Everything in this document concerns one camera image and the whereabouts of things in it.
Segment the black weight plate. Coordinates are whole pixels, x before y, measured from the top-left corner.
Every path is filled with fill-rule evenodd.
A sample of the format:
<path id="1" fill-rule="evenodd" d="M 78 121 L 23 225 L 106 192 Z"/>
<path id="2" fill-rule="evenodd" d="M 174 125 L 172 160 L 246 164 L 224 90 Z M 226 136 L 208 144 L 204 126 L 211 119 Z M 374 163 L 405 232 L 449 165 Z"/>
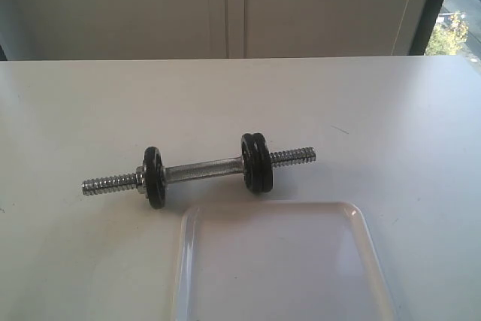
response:
<path id="1" fill-rule="evenodd" d="M 258 154 L 261 162 L 261 176 L 262 176 L 262 192 L 270 192 L 273 188 L 273 169 L 271 163 L 271 154 L 268 150 L 268 146 L 265 137 L 262 133 L 253 134 Z"/>
<path id="2" fill-rule="evenodd" d="M 259 146 L 253 134 L 242 135 L 241 155 L 244 161 L 244 182 L 247 189 L 259 194 L 262 191 L 262 163 Z"/>
<path id="3" fill-rule="evenodd" d="M 161 154 L 157 147 L 148 147 L 144 151 L 144 180 L 150 206 L 155 210 L 163 208 L 166 182 Z"/>

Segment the chrome threaded dumbbell bar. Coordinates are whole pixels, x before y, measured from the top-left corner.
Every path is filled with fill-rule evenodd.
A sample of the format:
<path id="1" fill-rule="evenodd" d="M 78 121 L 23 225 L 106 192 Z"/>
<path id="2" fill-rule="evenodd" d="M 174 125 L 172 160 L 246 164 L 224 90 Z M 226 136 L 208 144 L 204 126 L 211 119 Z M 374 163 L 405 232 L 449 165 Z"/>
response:
<path id="1" fill-rule="evenodd" d="M 272 169 L 316 161 L 316 151 L 312 147 L 270 152 Z M 239 157 L 218 159 L 208 162 L 192 163 L 164 167 L 166 185 L 212 177 L 224 177 L 233 174 L 244 175 L 244 161 Z M 109 177 L 100 177 L 82 182 L 82 193 L 85 196 L 122 192 L 136 189 L 135 172 Z"/>

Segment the chrome collar nut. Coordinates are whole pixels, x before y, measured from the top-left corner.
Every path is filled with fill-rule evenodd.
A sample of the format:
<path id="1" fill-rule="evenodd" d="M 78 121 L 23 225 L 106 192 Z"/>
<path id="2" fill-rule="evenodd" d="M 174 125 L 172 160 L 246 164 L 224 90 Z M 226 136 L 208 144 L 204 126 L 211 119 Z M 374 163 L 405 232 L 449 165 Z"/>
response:
<path id="1" fill-rule="evenodd" d="M 146 186 L 145 186 L 145 179 L 144 179 L 144 167 L 142 165 L 139 165 L 136 168 L 136 189 L 140 194 L 145 194 L 146 193 Z"/>

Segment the white rectangular tray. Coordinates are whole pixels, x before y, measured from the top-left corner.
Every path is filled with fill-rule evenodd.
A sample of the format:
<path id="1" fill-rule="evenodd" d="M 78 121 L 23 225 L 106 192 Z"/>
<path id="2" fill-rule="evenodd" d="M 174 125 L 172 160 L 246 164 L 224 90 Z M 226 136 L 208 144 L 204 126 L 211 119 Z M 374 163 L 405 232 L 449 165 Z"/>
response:
<path id="1" fill-rule="evenodd" d="M 353 204 L 250 202 L 183 215 L 174 320 L 394 320 Z"/>

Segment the white cabinet doors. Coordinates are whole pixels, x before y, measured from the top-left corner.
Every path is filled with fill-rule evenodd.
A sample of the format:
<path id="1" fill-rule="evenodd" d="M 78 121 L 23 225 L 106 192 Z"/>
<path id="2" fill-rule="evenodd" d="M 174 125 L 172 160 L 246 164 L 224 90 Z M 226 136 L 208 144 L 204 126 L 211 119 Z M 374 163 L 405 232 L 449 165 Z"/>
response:
<path id="1" fill-rule="evenodd" d="M 425 0 L 1 0 L 10 60 L 405 55 Z"/>

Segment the black window frame post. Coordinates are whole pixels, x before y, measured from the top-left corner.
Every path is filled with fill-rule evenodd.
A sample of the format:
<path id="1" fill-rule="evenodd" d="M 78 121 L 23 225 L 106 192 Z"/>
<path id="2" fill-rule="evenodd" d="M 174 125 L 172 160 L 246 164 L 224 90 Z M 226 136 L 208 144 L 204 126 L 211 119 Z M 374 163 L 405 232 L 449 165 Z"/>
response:
<path id="1" fill-rule="evenodd" d="M 443 0 L 425 0 L 416 31 L 409 49 L 409 56 L 423 56 L 428 46 Z"/>

